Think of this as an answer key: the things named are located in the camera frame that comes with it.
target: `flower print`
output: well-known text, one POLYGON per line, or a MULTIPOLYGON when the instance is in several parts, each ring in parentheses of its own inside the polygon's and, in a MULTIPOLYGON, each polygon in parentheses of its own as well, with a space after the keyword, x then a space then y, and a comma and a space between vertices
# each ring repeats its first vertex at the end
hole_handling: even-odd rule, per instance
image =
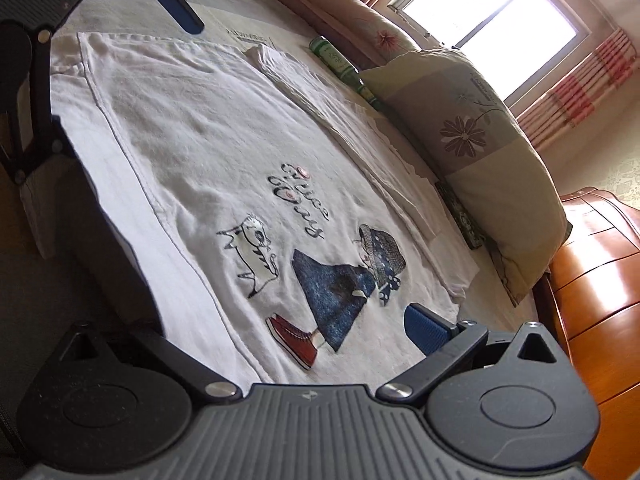
POLYGON ((475 119, 463 120, 460 116, 456 116, 455 121, 444 121, 440 135, 443 137, 441 141, 446 142, 445 151, 471 158, 475 158, 478 152, 484 152, 485 132, 482 128, 476 128, 476 123, 475 119))
POLYGON ((465 103, 475 103, 476 96, 471 92, 465 91, 464 89, 454 89, 452 93, 452 98, 455 104, 463 105, 465 103))
POLYGON ((376 46, 380 50, 391 53, 400 47, 398 35, 388 30, 378 30, 376 32, 376 46))

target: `red shoe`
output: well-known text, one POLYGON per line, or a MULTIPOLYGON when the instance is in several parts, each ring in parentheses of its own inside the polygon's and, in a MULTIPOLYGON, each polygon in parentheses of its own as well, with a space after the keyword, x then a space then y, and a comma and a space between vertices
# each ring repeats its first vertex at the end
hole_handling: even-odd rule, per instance
POLYGON ((311 370, 318 355, 318 350, 311 342, 311 332, 303 332, 278 314, 273 314, 265 321, 273 338, 292 355, 300 366, 305 370, 311 370))

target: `pink button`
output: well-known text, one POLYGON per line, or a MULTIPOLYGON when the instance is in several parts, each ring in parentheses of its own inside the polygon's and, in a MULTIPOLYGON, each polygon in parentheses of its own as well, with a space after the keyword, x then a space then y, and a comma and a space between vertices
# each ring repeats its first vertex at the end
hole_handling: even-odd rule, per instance
POLYGON ((300 174, 300 176, 302 178, 311 178, 311 175, 309 175, 309 172, 307 170, 305 170, 305 168, 302 168, 301 166, 298 166, 296 168, 296 170, 298 170, 298 173, 300 174))

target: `green can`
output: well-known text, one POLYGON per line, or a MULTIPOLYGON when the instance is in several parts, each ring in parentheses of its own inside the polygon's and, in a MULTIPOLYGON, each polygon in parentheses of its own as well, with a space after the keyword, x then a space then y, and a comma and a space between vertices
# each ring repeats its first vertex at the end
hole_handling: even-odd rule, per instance
POLYGON ((380 109, 380 102, 376 99, 375 95, 372 94, 371 90, 364 85, 358 75, 356 67, 354 67, 337 48, 327 41, 324 36, 318 36, 311 40, 309 49, 338 76, 340 81, 353 88, 373 108, 376 110, 380 109))

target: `window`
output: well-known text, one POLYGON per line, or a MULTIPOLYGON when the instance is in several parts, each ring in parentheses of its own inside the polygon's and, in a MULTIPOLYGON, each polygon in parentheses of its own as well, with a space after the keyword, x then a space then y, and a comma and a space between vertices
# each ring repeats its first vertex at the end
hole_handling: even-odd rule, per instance
POLYGON ((423 48, 455 46, 517 116, 614 31, 596 0, 380 0, 423 48))
POLYGON ((552 0, 397 0, 395 7, 417 28, 459 48, 507 105, 587 36, 552 0))

